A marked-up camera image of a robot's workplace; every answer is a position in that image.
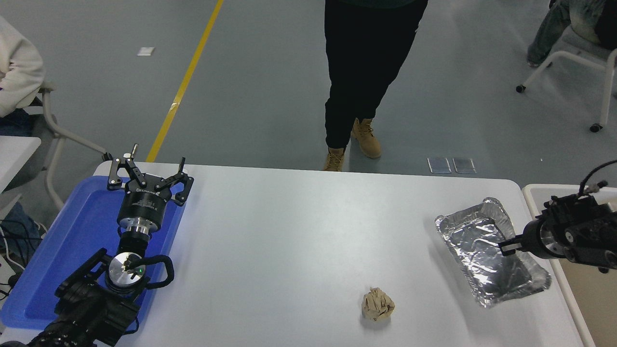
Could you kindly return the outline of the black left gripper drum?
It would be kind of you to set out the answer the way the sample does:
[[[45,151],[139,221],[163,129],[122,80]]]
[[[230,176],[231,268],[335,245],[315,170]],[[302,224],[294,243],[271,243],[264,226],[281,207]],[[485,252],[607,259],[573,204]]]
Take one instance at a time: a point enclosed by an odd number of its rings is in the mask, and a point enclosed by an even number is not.
[[[140,187],[126,191],[118,215],[119,226],[127,228],[129,220],[145,219],[150,222],[151,228],[160,228],[171,197],[172,192],[168,188],[158,192]]]

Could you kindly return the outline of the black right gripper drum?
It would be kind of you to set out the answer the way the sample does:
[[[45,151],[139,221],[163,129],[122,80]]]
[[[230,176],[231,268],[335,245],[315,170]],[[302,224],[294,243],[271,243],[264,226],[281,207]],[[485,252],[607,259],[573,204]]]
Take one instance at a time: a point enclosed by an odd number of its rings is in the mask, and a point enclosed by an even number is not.
[[[538,258],[548,259],[546,244],[542,239],[542,225],[540,220],[533,220],[524,227],[522,234],[523,251],[531,253]]]

